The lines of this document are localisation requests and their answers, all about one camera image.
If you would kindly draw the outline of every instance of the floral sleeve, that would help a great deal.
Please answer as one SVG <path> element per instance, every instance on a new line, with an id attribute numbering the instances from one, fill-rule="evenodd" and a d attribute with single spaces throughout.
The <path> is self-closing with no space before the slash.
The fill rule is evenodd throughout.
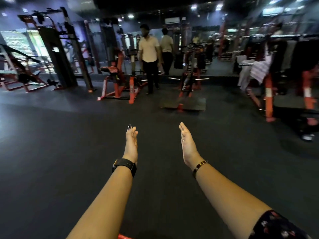
<path id="1" fill-rule="evenodd" d="M 273 210 L 265 212 L 254 226 L 249 239 L 257 238 L 311 239 L 303 230 Z"/>

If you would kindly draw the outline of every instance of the black hair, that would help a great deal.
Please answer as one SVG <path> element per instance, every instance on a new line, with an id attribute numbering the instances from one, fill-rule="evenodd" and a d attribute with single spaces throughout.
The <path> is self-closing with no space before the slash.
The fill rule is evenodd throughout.
<path id="1" fill-rule="evenodd" d="M 276 27 L 282 29 L 282 23 L 277 24 Z"/>
<path id="2" fill-rule="evenodd" d="M 162 33 L 163 33 L 164 35 L 166 35 L 166 34 L 168 33 L 167 28 L 163 28 L 163 29 L 162 29 Z"/>
<path id="3" fill-rule="evenodd" d="M 148 27 L 148 25 L 147 24 L 142 24 L 141 26 L 140 26 L 140 28 L 144 28 L 144 29 L 146 29 L 146 30 L 150 30 L 150 28 Z"/>

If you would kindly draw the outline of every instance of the bracelet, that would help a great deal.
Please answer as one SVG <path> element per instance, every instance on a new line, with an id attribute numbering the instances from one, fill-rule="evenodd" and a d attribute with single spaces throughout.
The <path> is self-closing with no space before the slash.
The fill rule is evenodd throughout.
<path id="1" fill-rule="evenodd" d="M 200 167 L 202 167 L 204 164 L 206 164 L 206 163 L 209 163 L 209 162 L 208 162 L 207 160 L 204 160 L 204 161 L 200 162 L 200 163 L 196 166 L 196 168 L 195 168 L 194 171 L 193 171 L 193 176 L 194 176 L 194 178 L 196 178 L 195 176 L 196 176 L 197 170 L 198 170 Z"/>

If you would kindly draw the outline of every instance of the cable machine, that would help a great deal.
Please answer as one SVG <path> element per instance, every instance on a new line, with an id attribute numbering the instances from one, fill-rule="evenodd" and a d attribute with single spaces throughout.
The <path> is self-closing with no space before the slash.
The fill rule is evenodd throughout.
<path id="1" fill-rule="evenodd" d="M 53 20 L 48 16 L 50 14 L 55 13 L 63 13 L 64 15 L 64 26 L 66 31 L 59 31 L 54 24 Z M 67 59 L 66 53 L 63 49 L 63 45 L 61 43 L 61 39 L 70 40 L 72 46 L 74 48 L 75 57 L 78 60 L 80 65 L 80 69 L 82 72 L 83 79 L 85 81 L 86 87 L 89 92 L 93 92 L 94 88 L 92 85 L 91 78 L 89 76 L 89 72 L 87 70 L 85 60 L 82 55 L 81 47 L 78 42 L 78 38 L 75 34 L 74 27 L 71 25 L 70 18 L 66 9 L 64 7 L 60 7 L 58 10 L 54 10 L 51 8 L 47 8 L 46 12 L 34 11 L 33 14 L 30 15 L 18 15 L 19 19 L 24 22 L 29 29 L 28 24 L 33 24 L 34 27 L 38 30 L 44 45 L 47 48 L 49 56 L 54 65 L 54 70 L 58 76 L 58 79 L 62 85 L 62 88 L 69 88 L 77 86 L 76 76 L 73 73 L 73 70 L 70 66 L 70 62 Z M 37 18 L 39 24 L 43 24 L 45 18 L 50 19 L 52 22 L 52 26 L 39 26 L 35 19 Z"/>

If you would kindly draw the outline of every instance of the black watch strap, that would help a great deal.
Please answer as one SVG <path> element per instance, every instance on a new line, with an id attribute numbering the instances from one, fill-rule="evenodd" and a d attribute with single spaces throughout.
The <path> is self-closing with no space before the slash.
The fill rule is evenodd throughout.
<path id="1" fill-rule="evenodd" d="M 133 163 L 132 161 L 130 161 L 128 159 L 125 159 L 125 158 L 117 159 L 117 160 L 115 160 L 115 163 L 113 164 L 112 173 L 114 172 L 114 170 L 118 166 L 128 167 L 131 170 L 132 176 L 134 177 L 134 175 L 136 173 L 136 165 L 135 165 L 135 163 Z"/>
<path id="2" fill-rule="evenodd" d="M 193 176 L 194 176 L 194 178 L 195 178 L 195 176 L 196 176 L 196 172 L 197 172 L 197 170 L 201 167 L 201 166 L 203 166 L 204 164 L 206 164 L 206 163 L 209 163 L 207 160 L 204 160 L 204 161 L 201 161 L 197 166 L 196 166 L 196 168 L 194 169 L 194 171 L 193 171 Z"/>

